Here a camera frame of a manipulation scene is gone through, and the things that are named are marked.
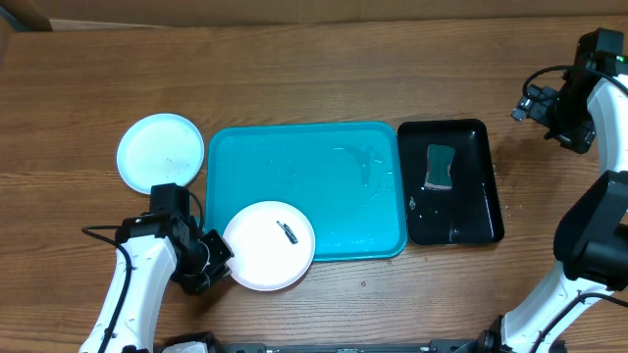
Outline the pink plate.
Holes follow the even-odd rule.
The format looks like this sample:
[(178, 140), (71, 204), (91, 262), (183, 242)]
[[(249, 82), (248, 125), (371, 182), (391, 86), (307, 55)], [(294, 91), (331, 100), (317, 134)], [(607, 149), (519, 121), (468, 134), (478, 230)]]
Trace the pink plate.
[(234, 256), (232, 277), (256, 291), (276, 291), (297, 283), (315, 254), (315, 232), (305, 215), (290, 204), (264, 201), (239, 211), (223, 238)]

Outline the light blue plate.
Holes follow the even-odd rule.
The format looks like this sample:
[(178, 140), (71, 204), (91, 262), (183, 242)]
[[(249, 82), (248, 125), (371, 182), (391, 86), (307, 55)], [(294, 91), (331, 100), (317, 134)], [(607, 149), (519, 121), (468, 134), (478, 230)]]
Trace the light blue plate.
[(204, 139), (195, 124), (177, 114), (158, 113), (127, 130), (118, 145), (116, 163), (129, 188), (148, 194), (154, 185), (189, 185), (204, 157)]

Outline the green scrubbing sponge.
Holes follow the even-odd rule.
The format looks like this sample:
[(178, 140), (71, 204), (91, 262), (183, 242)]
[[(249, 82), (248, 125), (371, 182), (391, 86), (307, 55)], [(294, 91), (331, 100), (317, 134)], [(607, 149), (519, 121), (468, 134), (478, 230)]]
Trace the green scrubbing sponge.
[(438, 144), (430, 144), (427, 148), (427, 171), (424, 186), (433, 190), (451, 190), (452, 181), (450, 168), (455, 149)]

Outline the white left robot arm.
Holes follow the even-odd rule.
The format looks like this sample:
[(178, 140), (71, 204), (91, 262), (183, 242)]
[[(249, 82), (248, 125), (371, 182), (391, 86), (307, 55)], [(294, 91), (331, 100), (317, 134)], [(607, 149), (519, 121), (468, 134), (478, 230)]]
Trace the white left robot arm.
[(190, 203), (198, 201), (184, 186), (155, 185), (147, 212), (118, 226), (81, 229), (116, 248), (112, 281), (82, 352), (152, 352), (168, 283), (199, 295), (230, 273), (234, 253), (191, 214)]

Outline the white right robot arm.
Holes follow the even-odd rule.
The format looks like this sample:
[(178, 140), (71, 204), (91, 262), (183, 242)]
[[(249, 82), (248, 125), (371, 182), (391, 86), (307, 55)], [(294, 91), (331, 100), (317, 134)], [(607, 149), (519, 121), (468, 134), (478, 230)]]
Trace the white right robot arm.
[(560, 89), (526, 80), (513, 119), (545, 126), (547, 139), (584, 154), (598, 146), (600, 176), (559, 222), (555, 262), (515, 309), (451, 352), (563, 352), (561, 334), (597, 302), (618, 304), (627, 286), (627, 58), (620, 31), (582, 35), (561, 65)]

